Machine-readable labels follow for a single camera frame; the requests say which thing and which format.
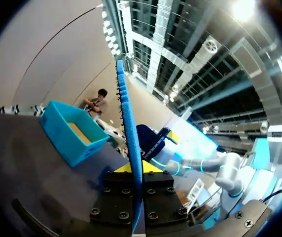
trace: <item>ceiling light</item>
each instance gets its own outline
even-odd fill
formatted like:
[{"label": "ceiling light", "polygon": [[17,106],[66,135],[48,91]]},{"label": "ceiling light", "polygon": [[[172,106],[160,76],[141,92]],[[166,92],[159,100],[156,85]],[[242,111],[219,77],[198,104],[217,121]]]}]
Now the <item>ceiling light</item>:
[{"label": "ceiling light", "polygon": [[178,85],[173,85],[172,90],[177,94],[178,93]]},{"label": "ceiling light", "polygon": [[107,17],[107,13],[105,11],[102,12],[102,18],[106,18]]},{"label": "ceiling light", "polygon": [[254,14],[255,0],[239,0],[234,3],[232,9],[234,17],[245,22]]},{"label": "ceiling light", "polygon": [[177,96],[177,94],[174,91],[170,93],[171,98],[175,98],[176,96]]},{"label": "ceiling light", "polygon": [[110,41],[114,43],[116,41],[116,36],[110,37]]},{"label": "ceiling light", "polygon": [[110,26],[110,21],[108,21],[108,20],[104,21],[104,26],[106,26],[106,27]]},{"label": "ceiling light", "polygon": [[137,64],[133,65],[133,71],[136,73],[138,71],[138,66]]},{"label": "ceiling light", "polygon": [[109,29],[107,30],[107,33],[108,33],[109,35],[111,35],[111,34],[113,33],[113,29],[112,29],[112,28],[109,28]]},{"label": "ceiling light", "polygon": [[113,47],[113,43],[112,43],[112,42],[109,42],[108,47],[109,47],[109,48],[112,48],[112,47]]}]

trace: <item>table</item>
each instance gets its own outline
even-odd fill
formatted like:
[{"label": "table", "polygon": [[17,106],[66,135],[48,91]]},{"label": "table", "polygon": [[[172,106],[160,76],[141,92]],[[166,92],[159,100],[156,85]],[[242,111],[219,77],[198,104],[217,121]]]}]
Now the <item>table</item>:
[{"label": "table", "polygon": [[47,138],[39,118],[0,114],[0,208],[22,236],[31,233],[10,205],[14,198],[53,230],[63,228],[70,216],[89,221],[101,177],[127,162],[106,143],[71,168]]},{"label": "table", "polygon": [[121,147],[126,139],[124,137],[122,137],[124,134],[120,131],[118,131],[115,127],[109,125],[108,123],[106,123],[105,121],[101,120],[100,118],[98,118],[96,120],[96,123],[99,124],[100,126],[102,126],[105,130],[104,132],[106,134],[108,134],[109,136],[113,137],[117,142],[118,142],[118,147]]}]

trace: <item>white wall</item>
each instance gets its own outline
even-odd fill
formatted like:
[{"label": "white wall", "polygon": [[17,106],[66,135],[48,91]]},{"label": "white wall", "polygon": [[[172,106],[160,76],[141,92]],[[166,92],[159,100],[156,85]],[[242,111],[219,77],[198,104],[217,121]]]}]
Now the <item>white wall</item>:
[{"label": "white wall", "polygon": [[[97,48],[101,57],[104,57],[105,63],[96,71],[101,71],[110,62],[111,56],[105,54],[104,50],[105,40],[101,40],[102,9],[97,8],[60,32],[36,58],[35,64],[30,67],[31,71],[28,70],[24,75],[31,61],[56,33],[100,3],[101,0],[31,0],[16,14],[0,37],[0,105],[9,106],[25,101],[38,104],[63,71],[85,51],[91,54],[92,59],[96,59]],[[89,35],[96,37],[94,44],[87,43]],[[21,89],[14,100],[21,81]]]},{"label": "white wall", "polygon": [[[145,88],[142,89],[129,82],[128,89],[137,125],[145,124],[159,131],[166,125],[172,125],[170,121],[175,121],[178,117],[155,96],[149,94]],[[108,103],[108,110],[101,119],[105,121],[111,119],[115,126],[119,126],[121,124],[119,106],[117,98],[111,100]]]},{"label": "white wall", "polygon": [[99,89],[103,88],[107,90],[108,94],[105,100],[109,103],[116,97],[116,62],[113,60],[110,64],[106,66],[104,70],[102,70],[85,88],[82,88],[83,92],[79,95],[79,97],[73,101],[75,106],[81,104],[84,98],[96,98],[97,92]]}]

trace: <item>steel beam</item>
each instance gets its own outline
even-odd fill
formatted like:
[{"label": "steel beam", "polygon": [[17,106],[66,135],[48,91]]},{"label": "steel beam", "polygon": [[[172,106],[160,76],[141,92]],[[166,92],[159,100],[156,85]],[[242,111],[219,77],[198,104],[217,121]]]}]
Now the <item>steel beam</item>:
[{"label": "steel beam", "polygon": [[219,92],[218,94],[215,94],[209,98],[203,99],[202,101],[196,103],[195,105],[193,105],[191,108],[192,110],[197,110],[203,106],[206,106],[208,104],[211,104],[215,101],[221,100],[227,96],[233,95],[239,91],[245,90],[247,88],[250,88],[251,86],[253,86],[252,82],[248,79],[241,81],[239,83],[237,83],[236,85],[230,87],[229,89],[224,89],[221,92]]},{"label": "steel beam", "polygon": [[252,110],[252,111],[247,111],[247,112],[233,114],[233,115],[221,116],[221,117],[217,117],[217,118],[202,119],[202,120],[198,120],[198,121],[192,121],[192,123],[204,123],[204,122],[210,122],[210,121],[215,121],[215,120],[232,119],[232,118],[238,118],[238,117],[242,117],[242,116],[254,115],[254,114],[258,114],[258,113],[262,113],[262,112],[264,112],[264,109]]},{"label": "steel beam", "polygon": [[196,94],[194,97],[190,98],[189,100],[187,100],[185,103],[179,105],[177,108],[181,108],[185,105],[187,105],[188,103],[190,103],[191,101],[197,99],[199,96],[205,94],[207,91],[211,90],[212,88],[214,88],[215,86],[221,84],[222,82],[226,81],[227,79],[229,79],[231,76],[233,76],[235,73],[239,72],[242,68],[241,67],[237,67],[236,69],[234,69],[233,71],[231,71],[230,73],[228,73],[227,75],[225,75],[223,78],[221,78],[220,80],[216,81],[214,84],[210,85],[209,87],[207,87],[206,89],[204,89],[203,91],[199,92],[198,94]]},{"label": "steel beam", "polygon": [[[189,54],[192,52],[192,50],[196,46],[196,44],[199,41],[200,37],[202,36],[204,31],[206,30],[208,23],[212,19],[213,14],[218,9],[218,6],[219,6],[219,4],[221,4],[222,1],[223,0],[214,1],[205,10],[205,12],[204,12],[200,22],[197,25],[197,28],[196,28],[195,32],[192,34],[191,38],[189,39],[188,45],[186,46],[186,48],[185,48],[185,50],[183,52],[183,56],[185,58],[187,58],[189,56]],[[175,80],[175,78],[176,78],[177,74],[179,73],[179,71],[180,71],[180,68],[175,67],[172,75],[170,76],[170,79],[168,80],[167,84],[164,87],[164,91],[165,92],[170,88],[171,84]]]}]

